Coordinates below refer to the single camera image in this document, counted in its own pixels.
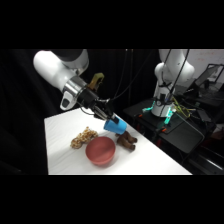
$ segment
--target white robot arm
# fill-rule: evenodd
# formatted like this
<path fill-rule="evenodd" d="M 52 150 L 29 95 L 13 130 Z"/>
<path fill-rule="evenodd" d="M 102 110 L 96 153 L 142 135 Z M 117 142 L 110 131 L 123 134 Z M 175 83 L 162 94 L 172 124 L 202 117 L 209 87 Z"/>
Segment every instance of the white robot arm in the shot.
<path fill-rule="evenodd" d="M 172 105 L 172 102 L 167 102 L 167 99 L 185 61 L 182 49 L 172 49 L 166 64 L 164 64 L 169 51 L 170 49 L 159 49 L 160 59 L 163 63 L 160 63 L 155 69 L 158 83 L 154 94 L 156 101 L 152 113 L 157 117 L 167 117 L 167 113 Z M 178 78 L 178 83 L 183 83 L 191 79 L 194 72 L 194 67 L 186 61 L 181 75 Z"/>
<path fill-rule="evenodd" d="M 95 118 L 106 121 L 107 127 L 117 134 L 123 134 L 127 125 L 121 124 L 113 112 L 111 100 L 102 100 L 94 93 L 80 75 L 88 68 L 86 49 L 50 49 L 40 51 L 34 57 L 36 71 L 52 86 L 63 93 L 61 109 L 72 109 L 76 103 L 91 109 Z"/>

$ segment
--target black curtain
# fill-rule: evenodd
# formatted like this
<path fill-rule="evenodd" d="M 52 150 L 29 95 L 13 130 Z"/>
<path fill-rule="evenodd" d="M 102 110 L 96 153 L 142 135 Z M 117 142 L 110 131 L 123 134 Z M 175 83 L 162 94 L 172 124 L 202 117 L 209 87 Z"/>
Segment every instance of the black curtain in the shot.
<path fill-rule="evenodd" d="M 35 71 L 33 58 L 39 50 L 0 50 L 0 173 L 1 164 L 7 164 L 27 174 L 48 174 L 44 119 L 63 113 L 60 110 L 62 94 Z M 129 51 L 120 92 L 128 86 L 130 74 L 136 75 L 151 51 L 135 49 L 133 54 Z M 83 74 L 84 80 L 90 82 L 95 73 L 104 73 L 106 78 L 99 95 L 113 98 L 120 82 L 125 50 L 88 49 L 88 53 L 90 65 Z M 114 103 L 118 115 L 122 117 L 123 109 L 130 104 L 153 96 L 154 69 L 159 62 L 158 51 L 154 50 L 131 91 Z"/>

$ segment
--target pink bowl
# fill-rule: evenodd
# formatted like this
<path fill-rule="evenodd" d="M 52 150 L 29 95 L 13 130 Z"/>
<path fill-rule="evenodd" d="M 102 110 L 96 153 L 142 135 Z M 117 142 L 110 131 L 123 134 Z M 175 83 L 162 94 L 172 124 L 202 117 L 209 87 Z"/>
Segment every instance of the pink bowl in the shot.
<path fill-rule="evenodd" d="M 113 159 L 115 151 L 116 146 L 110 138 L 99 137 L 88 144 L 86 156 L 95 165 L 105 165 Z"/>

